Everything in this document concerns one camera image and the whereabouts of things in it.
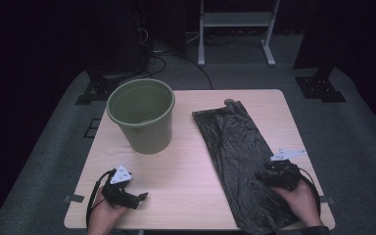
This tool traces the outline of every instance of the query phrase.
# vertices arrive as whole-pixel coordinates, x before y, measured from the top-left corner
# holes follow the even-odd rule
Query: green bucket
[[[152,155],[170,142],[174,104],[175,95],[168,85],[154,79],[137,79],[110,95],[107,113],[136,152]]]

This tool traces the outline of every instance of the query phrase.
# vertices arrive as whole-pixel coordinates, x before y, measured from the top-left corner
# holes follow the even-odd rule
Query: wooden table
[[[86,207],[95,182],[104,172],[124,165],[133,175],[126,191],[134,195],[149,192],[149,196],[137,210],[129,210],[117,227],[237,230],[205,141],[192,118],[194,111],[223,107],[225,99],[242,102],[273,153],[279,148],[305,148],[279,90],[174,93],[172,140],[165,150],[155,155],[133,151],[119,127],[104,113],[74,193],[85,198],[82,203],[70,203],[65,218],[67,228],[86,227]],[[319,195],[323,195],[308,156],[293,158],[292,162],[312,176]],[[321,218],[330,229],[335,226],[327,204],[322,204]]]

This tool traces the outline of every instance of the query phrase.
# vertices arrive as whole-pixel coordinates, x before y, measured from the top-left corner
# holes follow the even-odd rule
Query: crumpled plastic
[[[273,156],[240,101],[193,112],[237,226],[249,234],[267,234],[298,221],[287,203],[256,174]]]

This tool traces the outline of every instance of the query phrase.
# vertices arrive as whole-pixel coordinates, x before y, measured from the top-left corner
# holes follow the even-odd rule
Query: hand
[[[301,220],[305,227],[323,226],[312,191],[302,180],[299,181],[293,192],[282,188],[270,188],[288,203],[292,212]]]
[[[105,200],[102,189],[103,187],[99,188],[97,191],[96,201],[93,206],[95,208],[91,213],[88,225],[87,234],[89,235],[109,234],[118,222],[118,219],[128,210],[128,208],[121,206],[112,207],[109,202]]]

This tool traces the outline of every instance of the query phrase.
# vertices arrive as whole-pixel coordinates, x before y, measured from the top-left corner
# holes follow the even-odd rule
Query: metal stand leg
[[[267,35],[265,39],[262,39],[261,46],[263,48],[264,55],[267,59],[268,65],[270,67],[276,66],[276,63],[274,62],[273,55],[271,54],[271,50],[268,47],[268,43],[270,42],[271,33],[273,32],[274,23],[276,22],[276,16],[277,16],[277,10],[279,9],[280,0],[276,0],[274,3],[273,11],[270,17],[270,22],[267,29]]]
[[[204,0],[201,0],[200,10],[200,42],[198,44],[198,65],[203,67],[206,64],[204,54]]]

